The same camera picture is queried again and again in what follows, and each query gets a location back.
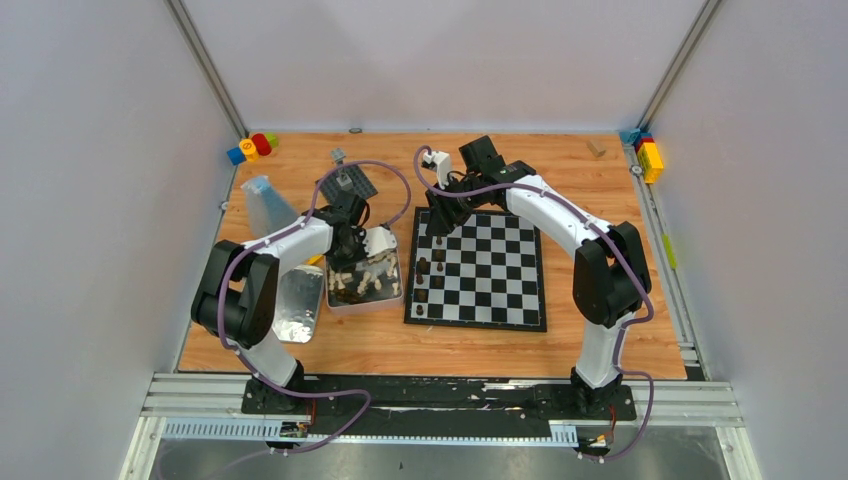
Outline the silver tin lid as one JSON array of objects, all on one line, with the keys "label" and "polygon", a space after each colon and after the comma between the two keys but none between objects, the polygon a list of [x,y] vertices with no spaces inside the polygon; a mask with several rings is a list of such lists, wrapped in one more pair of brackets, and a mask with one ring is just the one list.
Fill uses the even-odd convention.
[{"label": "silver tin lid", "polygon": [[305,344],[313,338],[324,284],[324,271],[314,265],[299,265],[280,276],[272,329],[281,342]]}]

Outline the folding chess board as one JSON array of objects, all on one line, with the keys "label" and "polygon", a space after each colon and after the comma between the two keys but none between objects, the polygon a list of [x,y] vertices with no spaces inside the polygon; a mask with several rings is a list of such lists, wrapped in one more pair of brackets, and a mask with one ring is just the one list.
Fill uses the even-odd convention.
[{"label": "folding chess board", "polygon": [[[529,221],[503,212],[477,210],[443,236],[442,246],[425,233],[429,210],[415,209],[404,322],[544,333],[547,331],[541,232]],[[416,263],[430,262],[416,285]],[[442,262],[444,271],[436,271]],[[429,291],[419,303],[416,289]],[[424,318],[414,316],[424,304]]]}]

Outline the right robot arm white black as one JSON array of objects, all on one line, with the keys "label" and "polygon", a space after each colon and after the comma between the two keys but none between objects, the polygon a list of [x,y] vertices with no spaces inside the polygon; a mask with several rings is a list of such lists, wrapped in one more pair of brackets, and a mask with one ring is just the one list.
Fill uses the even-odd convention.
[{"label": "right robot arm white black", "polygon": [[611,403],[620,384],[626,330],[640,322],[641,309],[651,311],[652,288],[639,230],[587,213],[557,193],[533,167],[507,162],[488,136],[460,148],[465,172],[452,177],[448,153],[428,146],[413,156],[417,175],[435,173],[425,185],[430,208],[427,232],[453,232],[473,210],[495,205],[531,223],[556,242],[573,260],[572,298],[585,319],[580,356],[573,369],[571,403],[584,417],[596,417]]}]

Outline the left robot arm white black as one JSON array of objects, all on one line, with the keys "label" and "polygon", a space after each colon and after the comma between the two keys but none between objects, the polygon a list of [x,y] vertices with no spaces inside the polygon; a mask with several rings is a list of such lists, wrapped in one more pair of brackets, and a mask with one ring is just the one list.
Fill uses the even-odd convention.
[{"label": "left robot arm white black", "polygon": [[302,364],[273,332],[279,279],[315,255],[344,264],[364,259],[369,215],[365,199],[341,193],[280,231],[246,244],[222,240],[210,252],[190,318],[238,355],[283,413],[319,395],[306,393]]}]

